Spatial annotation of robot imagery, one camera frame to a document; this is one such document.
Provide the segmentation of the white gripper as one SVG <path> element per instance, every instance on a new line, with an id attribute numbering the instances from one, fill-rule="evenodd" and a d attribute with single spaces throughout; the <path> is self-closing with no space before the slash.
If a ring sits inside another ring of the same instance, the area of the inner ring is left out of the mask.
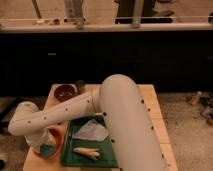
<path id="1" fill-rule="evenodd" d="M 49 131 L 47 128 L 36 131 L 32 135 L 26 135 L 25 139 L 27 144 L 34 150 L 38 150 L 39 147 L 48 141 Z"/>

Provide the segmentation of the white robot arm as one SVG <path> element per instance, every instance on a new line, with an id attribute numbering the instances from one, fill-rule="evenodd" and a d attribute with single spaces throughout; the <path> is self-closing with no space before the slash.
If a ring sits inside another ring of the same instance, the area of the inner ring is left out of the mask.
<path id="1" fill-rule="evenodd" d="M 104 118 L 121 171 L 167 170 L 142 93 L 125 75 L 111 75 L 98 88 L 49 109 L 39 110 L 32 102 L 22 102 L 8 130 L 36 145 L 45 137 L 48 126 L 95 113 Z"/>

